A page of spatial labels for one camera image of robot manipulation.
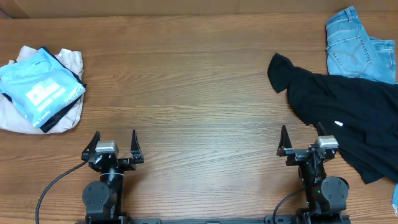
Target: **white cloth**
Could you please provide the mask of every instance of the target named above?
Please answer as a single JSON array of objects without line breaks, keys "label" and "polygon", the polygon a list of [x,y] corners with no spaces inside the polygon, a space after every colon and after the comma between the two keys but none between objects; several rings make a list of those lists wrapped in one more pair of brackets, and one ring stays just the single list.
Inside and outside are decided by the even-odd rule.
[{"label": "white cloth", "polygon": [[[36,53],[36,49],[23,46],[19,52],[17,62],[21,62]],[[81,52],[62,49],[55,56],[67,69],[79,76],[83,75],[83,59]],[[52,134],[62,133],[74,128],[80,121],[81,111],[83,109],[83,95],[73,105],[70,111],[47,133],[43,133],[40,128],[34,128],[33,125],[25,119],[15,108],[15,106],[2,94],[0,94],[0,128],[8,131],[14,131],[24,134]]]}]

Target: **black garment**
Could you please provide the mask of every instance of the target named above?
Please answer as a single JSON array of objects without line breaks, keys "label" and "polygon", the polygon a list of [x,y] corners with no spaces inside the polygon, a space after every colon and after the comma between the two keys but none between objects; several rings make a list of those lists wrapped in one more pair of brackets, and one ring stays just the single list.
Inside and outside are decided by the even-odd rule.
[{"label": "black garment", "polygon": [[289,104],[306,125],[322,122],[335,136],[341,156],[366,184],[383,176],[398,182],[397,85],[314,74],[279,54],[268,77],[276,92],[287,89]]},{"label": "black garment", "polygon": [[[51,54],[50,50],[47,47],[41,47],[40,49],[44,49],[47,53],[49,53],[49,55],[51,55],[55,60],[57,60],[59,62],[59,64],[62,65],[62,63],[53,55]],[[80,84],[83,85],[84,88],[86,88],[87,84],[83,83],[80,79],[79,76],[76,75],[73,71],[72,72],[73,76],[76,78],[76,81]],[[12,103],[12,98],[3,93],[3,95]],[[54,116],[52,116],[48,121],[46,121],[43,125],[41,125],[40,129],[44,132],[47,133],[48,131],[50,131],[60,120],[61,118],[63,118],[70,109],[72,109],[73,105],[76,104],[76,102],[80,99],[80,96],[73,101],[72,103],[70,103],[68,106],[62,108],[60,111],[58,111],[57,113],[54,114]]]}]

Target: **light blue cloth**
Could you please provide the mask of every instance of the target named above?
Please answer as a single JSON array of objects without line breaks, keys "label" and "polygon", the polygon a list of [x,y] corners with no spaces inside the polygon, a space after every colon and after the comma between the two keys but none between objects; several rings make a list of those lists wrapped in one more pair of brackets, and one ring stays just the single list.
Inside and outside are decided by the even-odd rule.
[{"label": "light blue cloth", "polygon": [[396,82],[395,41],[368,36],[354,7],[330,18],[326,31],[330,75]]},{"label": "light blue cloth", "polygon": [[22,62],[0,68],[0,93],[9,95],[35,128],[85,91],[72,72],[44,49]]}]

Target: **blue jeans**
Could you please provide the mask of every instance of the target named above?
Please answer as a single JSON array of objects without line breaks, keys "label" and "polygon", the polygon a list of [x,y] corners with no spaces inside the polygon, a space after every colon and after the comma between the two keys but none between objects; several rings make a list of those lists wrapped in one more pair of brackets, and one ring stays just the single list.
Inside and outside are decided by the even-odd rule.
[{"label": "blue jeans", "polygon": [[368,36],[354,7],[330,18],[326,31],[330,75],[396,82],[395,42]]}]

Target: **wooden table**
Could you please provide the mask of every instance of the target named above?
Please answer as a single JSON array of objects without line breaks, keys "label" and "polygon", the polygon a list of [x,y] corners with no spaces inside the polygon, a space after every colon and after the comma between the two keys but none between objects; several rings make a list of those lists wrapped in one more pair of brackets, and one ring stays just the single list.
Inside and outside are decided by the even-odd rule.
[{"label": "wooden table", "polygon": [[[301,188],[296,167],[275,152],[285,124],[294,147],[317,133],[276,94],[266,75],[278,52],[326,73],[325,22],[332,14],[97,17],[0,20],[0,62],[23,45],[83,54],[88,84],[80,124],[63,134],[0,131],[0,223],[33,223],[37,200],[56,176],[79,164],[95,131],[129,156],[136,129],[145,164],[128,172],[124,210],[134,218],[234,218],[271,214]],[[398,39],[398,13],[361,13],[369,35]],[[348,180],[353,223],[396,223],[394,184],[364,185],[340,156],[328,175]],[[85,216],[88,167],[60,180],[44,198],[41,223]],[[305,206],[303,195],[279,213]]]}]

